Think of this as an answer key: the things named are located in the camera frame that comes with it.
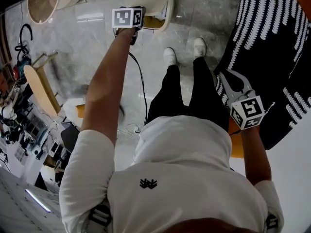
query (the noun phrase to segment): wooden furniture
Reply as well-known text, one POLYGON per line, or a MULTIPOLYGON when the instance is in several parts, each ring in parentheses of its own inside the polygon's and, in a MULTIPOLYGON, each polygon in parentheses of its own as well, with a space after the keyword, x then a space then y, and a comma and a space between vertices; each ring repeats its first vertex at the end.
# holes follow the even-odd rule
POLYGON ((54 95, 51 86, 49 84, 48 78, 44 72, 43 66, 53 59, 57 55, 57 52, 52 55, 42 54, 34 63, 33 66, 43 57, 47 56, 47 60, 44 61, 38 68, 33 66, 25 66, 24 73, 26 79, 32 89, 36 100, 38 101, 40 107, 50 116, 56 117, 59 113, 61 106, 56 100, 56 95, 54 95))

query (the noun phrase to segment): black logo on shirt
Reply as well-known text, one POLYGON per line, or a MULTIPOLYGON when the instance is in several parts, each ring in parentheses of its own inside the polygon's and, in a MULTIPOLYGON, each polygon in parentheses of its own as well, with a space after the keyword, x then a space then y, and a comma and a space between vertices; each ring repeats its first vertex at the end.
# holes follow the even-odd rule
POLYGON ((147 180, 147 179, 144 179, 144 180, 140 180, 140 186, 142 188, 150 188, 150 189, 154 189, 156 186, 157 186, 157 181, 154 181, 154 180, 147 180))

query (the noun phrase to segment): white wall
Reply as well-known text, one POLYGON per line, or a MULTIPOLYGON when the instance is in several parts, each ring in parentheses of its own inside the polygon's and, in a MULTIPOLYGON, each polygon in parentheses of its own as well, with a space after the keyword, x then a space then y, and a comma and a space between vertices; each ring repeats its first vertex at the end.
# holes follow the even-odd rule
MULTIPOLYGON (((285 217, 283 233, 304 233, 311 225, 311 113, 267 152, 285 217)), ((231 167, 245 174, 244 161, 231 167)))

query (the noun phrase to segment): sleeve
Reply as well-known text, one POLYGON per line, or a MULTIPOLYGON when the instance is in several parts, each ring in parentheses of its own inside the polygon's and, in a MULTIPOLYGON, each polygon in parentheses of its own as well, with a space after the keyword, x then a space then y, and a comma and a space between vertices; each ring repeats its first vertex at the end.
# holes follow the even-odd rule
POLYGON ((267 232, 280 233, 284 226, 284 217, 274 183, 272 181, 261 181, 255 185, 255 188, 267 203, 267 232))
POLYGON ((68 233, 77 232, 89 211, 107 196, 114 172, 114 145, 104 134, 80 132, 62 179, 59 201, 68 233))

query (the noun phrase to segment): gray marble floor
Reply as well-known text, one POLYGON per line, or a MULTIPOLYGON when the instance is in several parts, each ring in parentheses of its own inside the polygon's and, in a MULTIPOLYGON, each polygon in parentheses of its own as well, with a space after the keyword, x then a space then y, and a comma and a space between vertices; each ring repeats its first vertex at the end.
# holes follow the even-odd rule
MULTIPOLYGON (((13 60, 14 47, 22 24, 29 23, 34 39, 30 41, 25 30, 23 40, 28 41, 34 59, 41 53, 58 51, 53 65, 45 71, 54 92, 62 100, 76 97, 77 90, 89 84, 96 68, 114 39, 111 28, 113 8, 126 5, 127 0, 86 0, 57 11, 44 25, 35 25, 27 13, 27 2, 6 12, 7 37, 13 60), (79 22, 83 18, 100 19, 79 22)), ((193 86, 193 42, 203 37, 208 44, 207 63, 215 68, 220 61, 234 26, 240 0, 175 0, 172 22, 167 31, 150 35, 140 32, 137 43, 131 48, 142 68, 148 106, 158 93, 166 72, 163 50, 172 47, 181 70, 181 87, 185 104, 191 98, 193 86)), ((138 135, 130 135, 133 125, 144 121, 144 101, 140 75, 136 63, 129 59, 121 104, 125 120, 119 128, 116 147, 116 169, 125 168, 131 162, 138 135)))

